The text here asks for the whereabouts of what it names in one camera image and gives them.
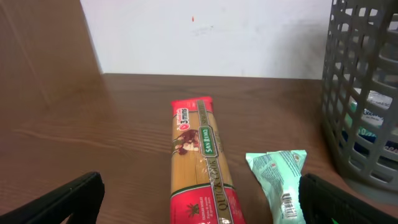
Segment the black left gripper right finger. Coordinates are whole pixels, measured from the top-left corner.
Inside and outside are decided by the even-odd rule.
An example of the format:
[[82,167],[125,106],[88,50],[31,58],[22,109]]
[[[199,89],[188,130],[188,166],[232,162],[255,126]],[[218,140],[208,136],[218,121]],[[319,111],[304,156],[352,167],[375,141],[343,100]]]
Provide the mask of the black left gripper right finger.
[[307,224],[397,224],[397,218],[314,174],[300,178],[298,199]]

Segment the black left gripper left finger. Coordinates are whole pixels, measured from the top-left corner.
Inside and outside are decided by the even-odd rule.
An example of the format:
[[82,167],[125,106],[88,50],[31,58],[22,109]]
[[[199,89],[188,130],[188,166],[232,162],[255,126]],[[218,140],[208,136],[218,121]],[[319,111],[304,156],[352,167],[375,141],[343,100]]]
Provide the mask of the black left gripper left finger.
[[1,223],[96,223],[104,193],[100,173],[88,172],[1,215]]

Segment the mint green pouch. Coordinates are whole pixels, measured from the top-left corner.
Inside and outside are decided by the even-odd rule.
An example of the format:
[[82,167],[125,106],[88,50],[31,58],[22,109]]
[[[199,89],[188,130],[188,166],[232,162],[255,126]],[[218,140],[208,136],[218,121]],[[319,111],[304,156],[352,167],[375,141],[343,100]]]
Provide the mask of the mint green pouch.
[[305,150],[247,153],[246,161],[269,202],[274,224],[306,221],[299,202]]

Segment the tissue pack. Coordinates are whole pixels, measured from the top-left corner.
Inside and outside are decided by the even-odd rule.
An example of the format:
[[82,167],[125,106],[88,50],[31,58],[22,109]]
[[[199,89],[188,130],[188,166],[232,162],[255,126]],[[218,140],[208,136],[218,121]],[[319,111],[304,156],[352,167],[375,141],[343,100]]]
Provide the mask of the tissue pack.
[[[371,90],[368,94],[367,101],[369,103],[381,106],[383,109],[389,109],[392,103],[392,98]],[[355,112],[358,104],[352,96],[349,98],[348,103],[350,109],[353,112]],[[364,109],[361,119],[373,126],[377,126],[378,128],[382,126],[382,123],[384,121],[383,117],[380,117],[374,114],[373,112],[370,112],[368,109]],[[358,135],[371,143],[373,143],[377,138],[377,136],[374,133],[370,132],[369,130],[367,130],[362,126],[358,128]],[[397,154],[397,143],[394,141],[388,141],[386,142],[384,149],[393,152],[394,154]],[[367,156],[369,154],[368,150],[362,147],[358,143],[354,144],[354,150],[364,156]]]

